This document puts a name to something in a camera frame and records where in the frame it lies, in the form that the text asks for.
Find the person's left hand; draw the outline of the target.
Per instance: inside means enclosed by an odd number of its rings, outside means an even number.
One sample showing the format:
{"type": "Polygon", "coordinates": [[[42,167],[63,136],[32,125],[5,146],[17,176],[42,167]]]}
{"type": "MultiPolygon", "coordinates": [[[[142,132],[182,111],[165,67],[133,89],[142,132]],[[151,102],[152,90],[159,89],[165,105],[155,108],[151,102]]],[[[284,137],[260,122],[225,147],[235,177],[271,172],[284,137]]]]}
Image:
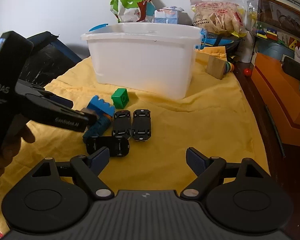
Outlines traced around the person's left hand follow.
{"type": "Polygon", "coordinates": [[[21,140],[32,144],[35,142],[35,136],[25,125],[16,136],[7,139],[0,150],[0,176],[5,172],[5,168],[10,165],[13,158],[19,153],[21,148],[21,140]]]}

